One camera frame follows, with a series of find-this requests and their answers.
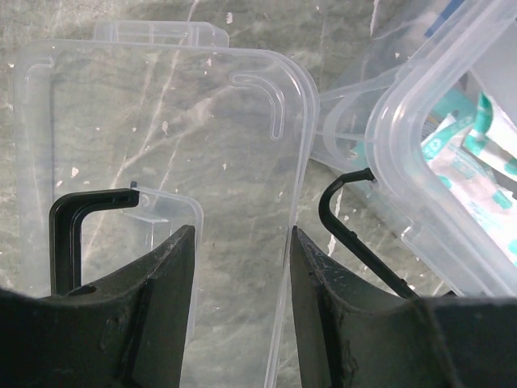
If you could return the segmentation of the clear lid with black handle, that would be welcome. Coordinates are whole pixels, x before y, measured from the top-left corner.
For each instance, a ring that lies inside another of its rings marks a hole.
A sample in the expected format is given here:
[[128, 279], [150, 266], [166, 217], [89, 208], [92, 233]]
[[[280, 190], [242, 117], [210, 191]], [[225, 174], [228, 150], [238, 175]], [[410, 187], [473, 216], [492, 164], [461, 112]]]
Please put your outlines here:
[[36, 40], [14, 72], [21, 252], [17, 290], [50, 293], [48, 213], [72, 192], [134, 187], [136, 208], [88, 216], [82, 280], [196, 231], [181, 384], [273, 387], [286, 263], [319, 113], [309, 73], [197, 28], [101, 23], [92, 40]]

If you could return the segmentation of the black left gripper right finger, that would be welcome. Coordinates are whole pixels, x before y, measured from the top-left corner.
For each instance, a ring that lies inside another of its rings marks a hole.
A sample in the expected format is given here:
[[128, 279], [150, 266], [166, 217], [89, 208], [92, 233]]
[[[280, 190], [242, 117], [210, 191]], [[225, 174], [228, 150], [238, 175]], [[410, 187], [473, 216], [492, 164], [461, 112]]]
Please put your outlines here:
[[292, 308], [304, 387], [513, 387], [513, 298], [401, 298], [292, 232]]

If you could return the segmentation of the clear compartment tray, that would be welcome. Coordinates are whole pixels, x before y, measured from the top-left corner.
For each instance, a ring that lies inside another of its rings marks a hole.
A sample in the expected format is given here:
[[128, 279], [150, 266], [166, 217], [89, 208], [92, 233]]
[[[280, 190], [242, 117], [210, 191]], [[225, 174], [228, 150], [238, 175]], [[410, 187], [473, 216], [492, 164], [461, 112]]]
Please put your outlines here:
[[516, 294], [516, 4], [412, 1], [376, 38], [376, 189], [454, 291]]

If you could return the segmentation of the clear first aid box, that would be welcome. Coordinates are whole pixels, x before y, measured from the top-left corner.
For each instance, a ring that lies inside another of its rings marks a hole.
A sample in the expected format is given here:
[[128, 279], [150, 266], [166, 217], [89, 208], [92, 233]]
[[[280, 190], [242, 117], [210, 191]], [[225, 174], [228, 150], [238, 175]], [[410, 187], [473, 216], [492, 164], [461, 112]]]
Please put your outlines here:
[[313, 158], [337, 171], [369, 167], [360, 193], [453, 291], [490, 294], [485, 232], [424, 159], [425, 122], [457, 74], [418, 60], [322, 94]]

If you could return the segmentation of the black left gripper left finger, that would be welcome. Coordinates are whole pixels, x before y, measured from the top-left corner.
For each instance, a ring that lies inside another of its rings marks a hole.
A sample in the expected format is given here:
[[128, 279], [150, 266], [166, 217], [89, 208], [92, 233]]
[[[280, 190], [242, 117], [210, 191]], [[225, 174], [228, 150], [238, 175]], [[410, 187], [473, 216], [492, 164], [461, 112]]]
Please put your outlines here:
[[63, 296], [1, 292], [4, 387], [176, 387], [195, 229]]

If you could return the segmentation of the teal white tube box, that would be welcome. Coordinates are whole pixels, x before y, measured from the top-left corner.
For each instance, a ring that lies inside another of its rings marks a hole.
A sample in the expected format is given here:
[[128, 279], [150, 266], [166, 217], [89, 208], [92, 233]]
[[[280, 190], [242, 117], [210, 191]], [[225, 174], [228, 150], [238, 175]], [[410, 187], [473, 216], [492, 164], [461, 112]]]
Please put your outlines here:
[[515, 180], [516, 158], [488, 137], [497, 127], [504, 127], [501, 109], [481, 93], [466, 116], [440, 125], [421, 146], [433, 173], [515, 264], [516, 193], [496, 174]]

